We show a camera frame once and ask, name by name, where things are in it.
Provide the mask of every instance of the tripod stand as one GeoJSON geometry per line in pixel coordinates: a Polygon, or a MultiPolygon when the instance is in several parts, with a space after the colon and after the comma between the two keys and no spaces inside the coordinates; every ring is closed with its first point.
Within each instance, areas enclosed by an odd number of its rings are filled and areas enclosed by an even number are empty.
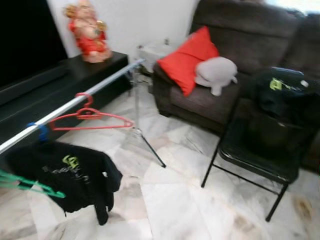
{"type": "Polygon", "coordinates": [[[148,148],[151,150],[151,152],[155,155],[157,160],[161,163],[161,166],[163,168],[166,168],[166,164],[162,161],[162,159],[159,157],[159,155],[156,153],[154,148],[151,146],[151,144],[148,142],[148,140],[145,138],[142,130],[140,129],[139,126],[139,66],[133,68],[130,73],[131,74],[125,74],[125,76],[130,80],[132,86],[133,86],[133,91],[134,91],[134,127],[133,127],[133,133],[135,137],[141,137],[141,139],[145,142],[145,144],[148,146],[148,148]]]}

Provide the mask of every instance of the green logo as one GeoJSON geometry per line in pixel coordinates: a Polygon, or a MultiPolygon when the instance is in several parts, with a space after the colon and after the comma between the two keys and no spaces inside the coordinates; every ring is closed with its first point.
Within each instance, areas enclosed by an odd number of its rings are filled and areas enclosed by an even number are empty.
{"type": "Polygon", "coordinates": [[[76,156],[70,157],[70,155],[65,156],[62,160],[63,163],[68,164],[72,169],[75,169],[79,166],[78,158],[76,156]]]}
{"type": "Polygon", "coordinates": [[[282,90],[282,82],[276,78],[272,78],[272,81],[270,82],[270,88],[275,90],[282,90]]]}

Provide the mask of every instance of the red hanger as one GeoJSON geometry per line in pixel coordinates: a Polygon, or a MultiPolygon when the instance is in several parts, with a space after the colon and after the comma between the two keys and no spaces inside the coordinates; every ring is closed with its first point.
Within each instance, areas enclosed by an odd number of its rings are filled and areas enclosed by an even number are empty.
{"type": "Polygon", "coordinates": [[[70,130],[92,130],[92,129],[115,129],[115,128],[130,128],[134,125],[132,121],[129,119],[126,119],[122,116],[114,115],[114,114],[109,114],[109,113],[104,113],[100,112],[97,109],[91,108],[90,105],[94,102],[94,99],[91,95],[85,93],[85,92],[80,92],[75,95],[76,97],[79,96],[86,96],[88,98],[88,102],[84,104],[84,107],[76,111],[76,113],[71,113],[71,114],[66,114],[62,116],[58,116],[55,119],[51,120],[49,122],[49,125],[53,131],[70,131],[70,130]],[[64,119],[64,118],[69,118],[69,117],[76,117],[79,120],[97,120],[101,119],[104,116],[120,119],[124,121],[124,125],[111,125],[111,126],[75,126],[75,127],[56,127],[55,126],[55,121],[64,119]]]}

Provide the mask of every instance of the metal pole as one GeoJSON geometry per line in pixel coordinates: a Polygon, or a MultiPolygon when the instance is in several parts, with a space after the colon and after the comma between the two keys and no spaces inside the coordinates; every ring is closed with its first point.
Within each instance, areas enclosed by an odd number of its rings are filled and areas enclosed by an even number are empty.
{"type": "MultiPolygon", "coordinates": [[[[90,95],[95,94],[99,90],[103,89],[104,87],[108,86],[109,84],[114,82],[116,79],[118,79],[119,77],[124,75],[126,72],[128,72],[131,69],[134,69],[137,66],[139,66],[144,61],[145,61],[145,59],[141,58],[141,59],[135,61],[134,63],[131,63],[131,64],[125,66],[121,70],[119,70],[116,73],[114,73],[113,75],[107,77],[105,80],[99,82],[97,85],[94,85],[92,88],[88,89],[85,92],[87,94],[90,94],[90,95]]],[[[10,138],[9,140],[5,141],[4,143],[2,143],[0,145],[0,154],[2,154],[3,152],[5,152],[9,148],[11,148],[13,145],[18,143],[19,141],[21,141],[25,137],[29,136],[35,130],[37,130],[37,128],[39,127],[37,125],[45,125],[45,124],[47,124],[52,119],[54,119],[54,118],[60,116],[61,114],[65,113],[66,111],[68,111],[69,109],[71,109],[75,105],[81,103],[85,99],[86,99],[85,96],[78,96],[78,97],[72,99],[71,101],[67,102],[65,105],[57,108],[53,112],[49,113],[47,116],[45,116],[45,117],[41,118],[40,120],[38,120],[37,122],[35,122],[36,125],[30,126],[30,127],[26,128],[26,129],[24,129],[23,131],[19,132],[17,135],[15,135],[12,138],[10,138]]]]}
{"type": "Polygon", "coordinates": [[[133,77],[133,89],[134,89],[134,108],[135,108],[135,119],[134,119],[134,127],[136,129],[140,129],[139,125],[139,83],[138,83],[138,69],[134,68],[132,70],[133,77]]]}

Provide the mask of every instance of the marble floor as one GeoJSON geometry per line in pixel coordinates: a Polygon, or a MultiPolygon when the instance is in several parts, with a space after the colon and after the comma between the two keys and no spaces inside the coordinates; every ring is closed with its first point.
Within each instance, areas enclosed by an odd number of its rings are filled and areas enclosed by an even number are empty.
{"type": "MultiPolygon", "coordinates": [[[[124,177],[109,221],[99,226],[93,206],[64,212],[32,191],[0,189],[0,240],[319,240],[319,176],[301,170],[270,223],[276,196],[219,169],[200,182],[218,137],[175,117],[158,114],[147,86],[140,85],[140,128],[167,164],[130,129],[70,131],[60,141],[103,151],[124,177]]],[[[124,93],[102,111],[134,119],[134,98],[124,93]]],[[[106,118],[83,126],[115,123],[106,118]]],[[[218,164],[270,188],[267,179],[218,164]]]]}

